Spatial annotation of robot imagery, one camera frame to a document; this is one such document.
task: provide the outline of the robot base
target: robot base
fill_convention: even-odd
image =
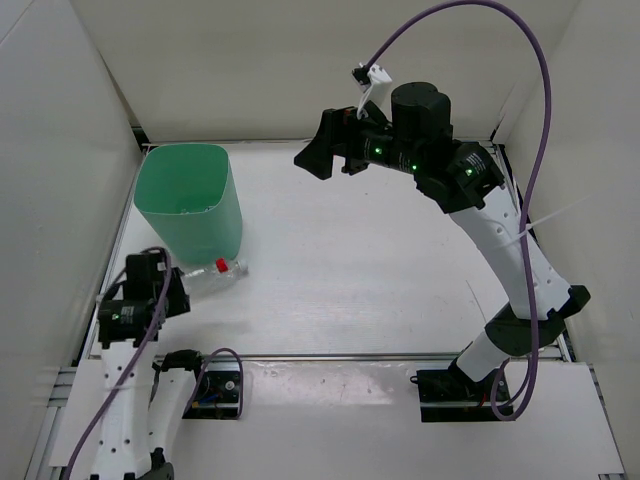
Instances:
[[[418,385],[420,413],[423,423],[434,422],[492,422],[499,421],[491,411],[489,394],[497,370],[485,380],[469,388],[449,370],[419,370],[411,382]],[[497,402],[510,400],[506,379],[498,387]],[[513,407],[502,407],[505,415],[513,413]]]

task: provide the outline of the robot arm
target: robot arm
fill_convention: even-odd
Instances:
[[[127,278],[114,285],[100,303],[99,341],[105,398],[118,388],[100,425],[98,453],[90,480],[156,480],[173,478],[171,448],[184,407],[196,385],[202,357],[174,352],[154,364],[158,335],[140,352],[141,341],[158,303],[165,265],[159,253],[129,255]],[[189,297],[173,269],[165,302],[167,317],[190,310]],[[115,299],[122,287],[122,299]],[[123,369],[138,360],[120,387]]]
[[[356,69],[354,77],[362,84],[361,70]],[[371,101],[364,106],[365,115],[358,110],[325,110],[318,133],[294,164],[321,180],[331,177],[334,155],[345,158],[342,172],[349,175],[369,164],[410,174],[416,188],[469,235],[500,280],[509,304],[449,370],[468,390],[486,391],[483,382],[504,360],[531,352],[529,301],[517,241],[520,218],[504,177],[479,144],[453,139],[451,102],[429,83],[409,83],[393,91],[393,122]],[[543,347],[562,333],[564,320],[590,297],[586,288],[572,287],[551,267],[533,239],[529,245]]]

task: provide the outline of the red bottle cap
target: red bottle cap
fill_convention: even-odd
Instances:
[[[218,267],[218,271],[220,273],[229,271],[229,265],[227,265],[227,262],[224,258],[219,258],[218,260],[216,260],[216,267]]]

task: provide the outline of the cable connector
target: cable connector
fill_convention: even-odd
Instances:
[[[358,84],[360,91],[362,91],[362,97],[360,97],[358,104],[358,118],[366,116],[364,106],[367,102],[373,102],[378,108],[382,108],[389,87],[393,82],[386,70],[374,63],[371,69],[367,71],[366,67],[361,63],[360,67],[351,72],[351,75]]]

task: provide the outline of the white cable tie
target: white cable tie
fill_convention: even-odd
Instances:
[[[543,222],[546,222],[547,220],[552,219],[553,217],[555,217],[556,215],[560,215],[561,213],[566,212],[567,210],[569,210],[570,208],[575,207],[576,205],[578,205],[579,203],[584,202],[585,200],[593,197],[597,192],[592,192],[589,195],[587,195],[586,197],[582,197],[580,200],[576,200],[573,203],[570,203],[569,205],[565,205],[564,207],[560,208],[559,210],[556,210],[553,213],[550,213],[549,215],[546,215],[538,220],[536,220],[535,222],[532,223],[527,223],[527,227],[525,228],[524,232],[520,232],[518,233],[518,235],[516,235],[514,238],[512,238],[511,240],[509,240],[506,243],[503,243],[501,245],[497,245],[495,247],[493,247],[492,250],[498,250],[500,248],[507,248],[508,246],[516,243],[517,241],[519,241],[522,237],[524,237],[526,234],[529,233],[529,230],[533,229],[533,227],[540,225]]]
[[[356,117],[358,120],[362,120],[367,117],[367,111],[364,109],[364,106],[369,101],[369,97],[371,96],[371,92],[373,91],[373,85],[370,85],[367,88],[362,96],[360,97],[360,102],[358,103],[358,111],[356,112]]]

